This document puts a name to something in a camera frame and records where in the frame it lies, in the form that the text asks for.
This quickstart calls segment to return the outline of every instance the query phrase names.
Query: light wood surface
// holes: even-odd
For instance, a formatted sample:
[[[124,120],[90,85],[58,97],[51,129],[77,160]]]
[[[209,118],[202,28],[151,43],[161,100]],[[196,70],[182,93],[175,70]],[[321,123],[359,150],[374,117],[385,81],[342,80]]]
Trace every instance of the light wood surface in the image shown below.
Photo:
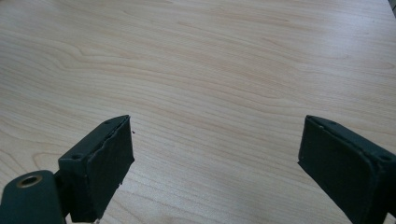
[[[395,28],[387,0],[1,0],[0,190],[129,114],[101,223],[348,223],[304,116],[395,153]]]

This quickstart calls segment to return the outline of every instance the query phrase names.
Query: black plastic part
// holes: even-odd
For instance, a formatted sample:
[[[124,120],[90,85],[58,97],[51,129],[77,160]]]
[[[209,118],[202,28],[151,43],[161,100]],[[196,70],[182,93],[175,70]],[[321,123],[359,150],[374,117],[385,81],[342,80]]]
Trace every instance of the black plastic part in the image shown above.
[[[65,213],[70,212],[73,222],[101,218],[134,162],[129,119],[121,116],[103,122],[59,159],[58,183],[70,185],[72,192],[63,207],[70,209]]]
[[[64,224],[52,172],[36,171],[9,182],[3,191],[0,222]]]
[[[395,216],[396,156],[342,125],[307,116],[299,164],[352,223]]]

